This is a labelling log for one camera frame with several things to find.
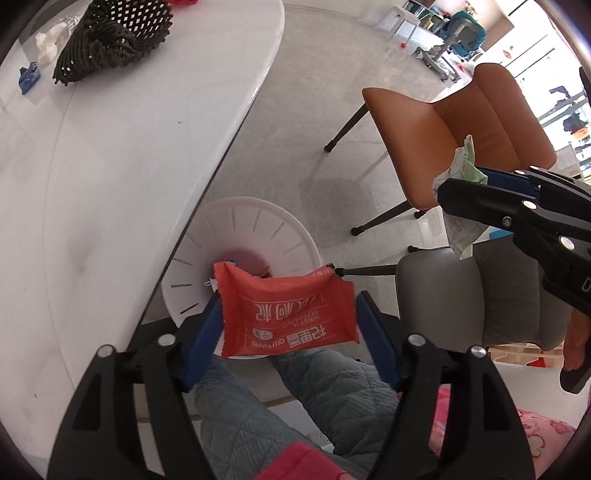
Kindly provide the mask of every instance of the gray chair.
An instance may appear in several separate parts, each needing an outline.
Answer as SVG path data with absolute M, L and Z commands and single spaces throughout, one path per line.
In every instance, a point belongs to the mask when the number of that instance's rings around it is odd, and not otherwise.
M 405 328 L 458 352 L 523 342 L 552 350 L 564 340 L 572 310 L 543 289 L 538 262 L 512 236 L 474 244 L 464 260 L 444 247 L 405 255 L 398 265 L 344 272 L 395 274 Z

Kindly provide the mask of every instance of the orange chair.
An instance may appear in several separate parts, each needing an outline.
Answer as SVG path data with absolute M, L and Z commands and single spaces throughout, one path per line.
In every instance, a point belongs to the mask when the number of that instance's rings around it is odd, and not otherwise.
M 556 152 L 517 82 L 496 63 L 478 65 L 467 86 L 434 103 L 383 88 L 364 88 L 362 93 L 365 103 L 324 150 L 330 152 L 369 111 L 407 200 L 351 229 L 352 235 L 412 208 L 419 210 L 419 218 L 437 206 L 433 179 L 450 167 L 467 135 L 474 140 L 477 166 L 513 171 L 530 165 L 550 168 L 556 162 Z

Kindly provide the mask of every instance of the blue chair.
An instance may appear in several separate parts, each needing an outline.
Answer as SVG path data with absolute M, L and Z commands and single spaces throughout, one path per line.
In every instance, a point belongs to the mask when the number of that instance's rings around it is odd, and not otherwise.
M 454 14 L 445 27 L 437 32 L 442 39 L 447 39 L 456 31 L 458 20 L 469 20 L 473 25 L 464 28 L 457 38 L 457 43 L 451 45 L 452 51 L 464 60 L 472 58 L 472 52 L 479 49 L 486 40 L 486 30 L 476 20 L 464 11 Z
M 445 41 L 436 54 L 431 54 L 421 47 L 417 47 L 416 53 L 422 56 L 427 67 L 439 74 L 442 82 L 449 78 L 457 82 L 460 74 L 445 58 L 444 53 L 451 50 L 462 59 L 471 59 L 471 52 L 477 50 L 484 42 L 486 31 L 470 15 L 462 11 L 454 14 L 438 35 L 445 38 Z

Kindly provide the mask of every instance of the white tissue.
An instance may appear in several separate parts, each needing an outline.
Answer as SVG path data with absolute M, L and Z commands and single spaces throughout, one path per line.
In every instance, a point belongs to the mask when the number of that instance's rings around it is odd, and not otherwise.
M 37 64 L 43 67 L 51 63 L 57 57 L 57 53 L 66 45 L 74 27 L 78 24 L 80 18 L 67 17 L 51 27 L 46 33 L 38 33 L 35 36 L 39 57 Z

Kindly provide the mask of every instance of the red snack package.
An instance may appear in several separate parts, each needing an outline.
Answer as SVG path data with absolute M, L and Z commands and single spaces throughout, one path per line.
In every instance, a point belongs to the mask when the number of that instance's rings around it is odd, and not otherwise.
M 353 284 L 321 267 L 305 277 L 255 278 L 214 264 L 222 299 L 222 356 L 276 355 L 355 340 Z

